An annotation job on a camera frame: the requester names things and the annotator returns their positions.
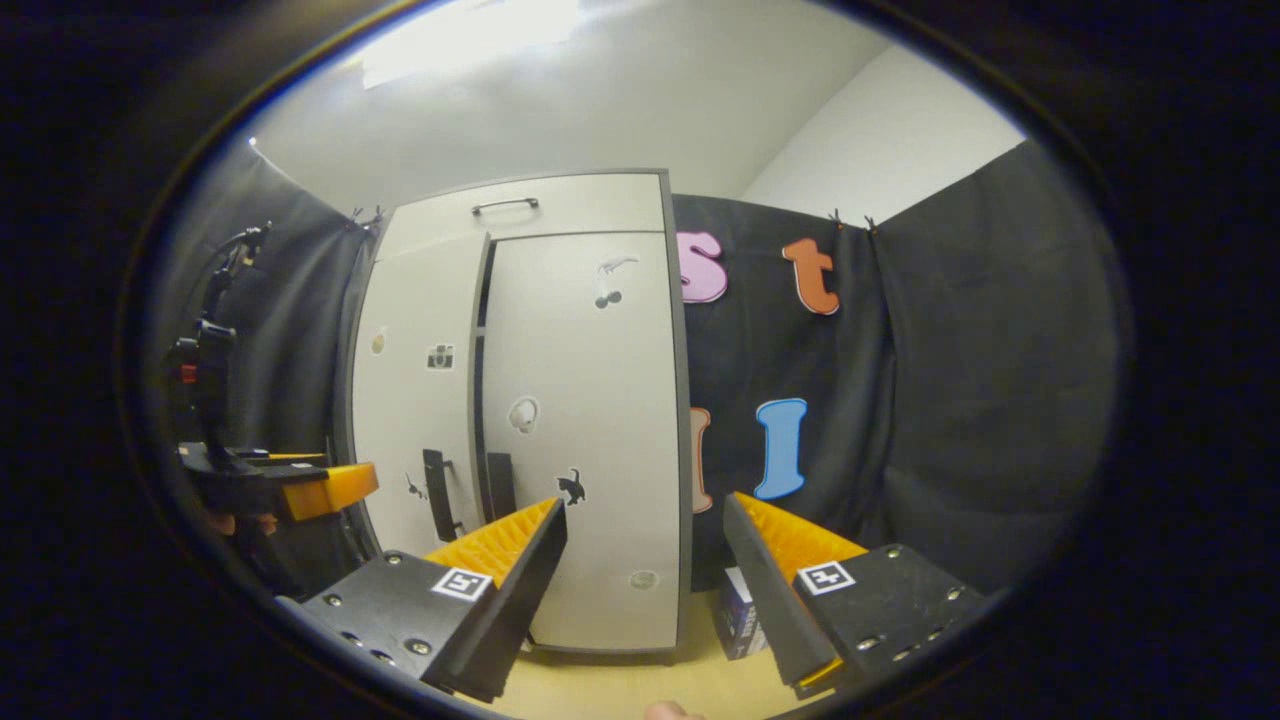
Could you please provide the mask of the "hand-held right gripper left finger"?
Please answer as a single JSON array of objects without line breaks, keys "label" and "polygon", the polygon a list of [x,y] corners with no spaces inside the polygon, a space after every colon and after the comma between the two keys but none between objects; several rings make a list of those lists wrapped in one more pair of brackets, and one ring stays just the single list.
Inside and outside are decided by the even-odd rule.
[{"label": "hand-held right gripper left finger", "polygon": [[426,556],[388,550],[305,602],[276,605],[357,674],[399,694],[500,697],[567,543],[548,498]]}]

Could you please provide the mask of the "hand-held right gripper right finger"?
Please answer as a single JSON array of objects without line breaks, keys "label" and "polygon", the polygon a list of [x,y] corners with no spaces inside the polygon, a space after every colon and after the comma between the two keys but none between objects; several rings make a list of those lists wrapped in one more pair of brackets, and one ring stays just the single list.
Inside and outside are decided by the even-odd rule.
[{"label": "hand-held right gripper right finger", "polygon": [[722,521],[780,679],[799,694],[883,684],[991,605],[905,544],[868,550],[749,495],[728,497]]}]

